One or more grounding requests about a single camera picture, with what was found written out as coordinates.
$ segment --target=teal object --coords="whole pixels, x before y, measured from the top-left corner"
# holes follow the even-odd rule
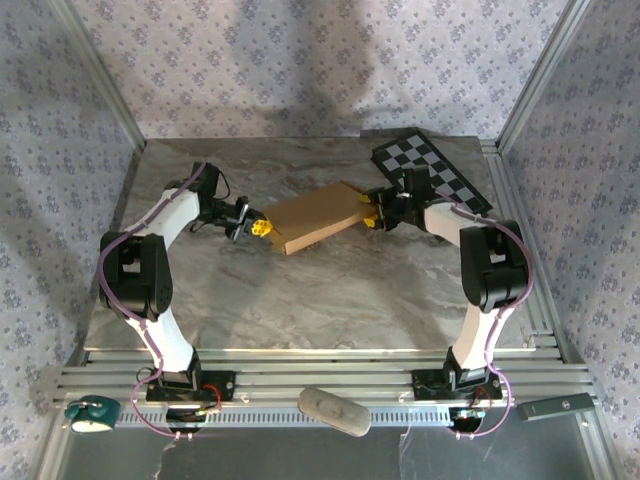
[[[64,416],[77,433],[110,432],[120,417],[120,403],[112,398],[86,395],[67,405]]]

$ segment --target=aluminum frame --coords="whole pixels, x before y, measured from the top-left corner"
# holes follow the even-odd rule
[[[370,407],[371,427],[451,427],[453,421],[446,406],[408,407],[398,411],[392,407]],[[164,411],[160,406],[146,407],[140,412],[152,424],[164,427]],[[183,423],[185,427],[197,428],[330,428],[308,417],[296,407],[243,407],[225,405],[225,408],[211,413],[204,424]],[[136,428],[141,421],[131,407],[123,408],[118,420],[118,428]]]
[[[556,67],[562,60],[592,0],[569,0],[562,11],[546,46],[538,57],[531,75],[525,84],[516,105],[511,111],[496,144],[500,154],[511,149],[549,83]]]
[[[48,3],[129,141],[142,152],[146,144],[144,135],[75,7],[69,0],[48,0]]]
[[[482,146],[500,213],[514,218],[523,227],[525,242],[540,272],[536,293],[528,302],[535,327],[531,348],[497,349],[495,364],[510,378],[516,402],[587,392],[597,404],[592,376],[574,356],[560,326],[524,207],[512,187],[515,183],[509,168],[492,142],[483,142]],[[384,411],[465,405],[456,401],[418,402],[413,398],[410,371],[440,368],[446,355],[444,350],[200,350],[199,354],[206,369],[238,372],[235,399],[225,404],[225,408],[238,412],[292,409],[299,392],[310,384]],[[62,408],[65,403],[84,394],[106,395],[126,402],[135,373],[150,365],[151,358],[145,351],[95,351],[87,354],[82,366],[65,368],[54,395],[54,409],[44,440],[47,447],[34,477],[50,480],[59,475],[70,435],[70,429],[65,428]],[[158,413],[153,417],[156,420],[162,418],[167,408],[147,404],[142,398],[139,406]],[[622,478],[622,467],[601,412],[596,409],[576,415],[576,422],[595,478]],[[143,428],[132,424],[128,427]]]

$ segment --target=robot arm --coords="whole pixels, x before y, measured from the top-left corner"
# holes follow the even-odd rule
[[[200,167],[196,163],[192,175]],[[264,218],[249,208],[245,197],[235,205],[216,199],[218,176],[218,169],[206,164],[197,179],[178,196],[175,193],[184,181],[171,182],[149,213],[127,229],[136,234],[105,258],[105,277],[116,298],[147,321],[140,323],[125,315],[111,304],[102,289],[100,300],[134,328],[151,352],[156,368],[160,368],[162,358],[159,382],[163,387],[198,390],[201,375],[197,352],[182,335],[171,311],[173,283],[167,250],[184,227],[196,220],[224,227],[227,236],[236,241],[253,222]],[[101,250],[121,235],[121,232],[106,233]]]
[[[489,375],[487,360],[493,360],[495,342],[513,312],[508,306],[527,286],[526,259],[495,225],[455,213],[451,203],[433,190],[428,168],[407,170],[404,184],[403,191],[390,187],[363,195],[363,201],[377,207],[367,225],[388,231],[401,222],[410,223],[460,248],[462,286],[469,305],[460,335],[449,348],[445,376],[451,390],[483,384]],[[521,238],[517,222],[500,223]]]

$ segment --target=red wire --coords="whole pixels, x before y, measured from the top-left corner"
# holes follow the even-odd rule
[[[216,407],[222,410],[222,394],[220,393],[220,389],[211,383],[205,383],[202,386],[203,389],[213,390],[216,394]]]
[[[478,385],[476,387],[476,393],[473,397],[473,401],[471,402],[471,406],[473,406],[473,404],[476,402],[476,400],[478,400],[478,391],[484,393],[487,398],[489,399],[489,410],[491,410],[491,407],[493,406],[493,400],[491,399],[491,395],[489,394],[489,390],[487,390],[486,388],[484,388],[482,385]]]

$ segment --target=black wire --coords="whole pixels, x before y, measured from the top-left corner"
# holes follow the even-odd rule
[[[140,370],[138,370],[136,372],[136,382],[138,382],[138,383],[140,382],[140,372],[142,370],[149,370],[149,374],[153,373],[153,368],[151,368],[151,367],[142,367]]]
[[[231,188],[229,188],[229,182],[227,182],[227,177],[225,176],[222,170],[218,170],[220,175],[222,175],[222,180],[224,181],[224,186],[227,187],[227,194],[222,198],[216,198],[216,200],[226,200],[231,196]]]
[[[222,176],[222,181],[224,182],[224,186],[227,188],[227,193],[224,197],[213,197],[214,200],[226,200],[227,198],[229,198],[231,196],[231,187],[229,187],[229,182],[227,181],[227,177],[224,174],[224,172],[222,170],[218,170],[218,172],[220,172],[220,175]],[[194,220],[193,223],[189,226],[189,231],[191,233],[196,233],[198,230],[200,230],[202,227],[204,227],[207,223],[206,222],[202,222],[200,225],[198,225],[198,221]]]

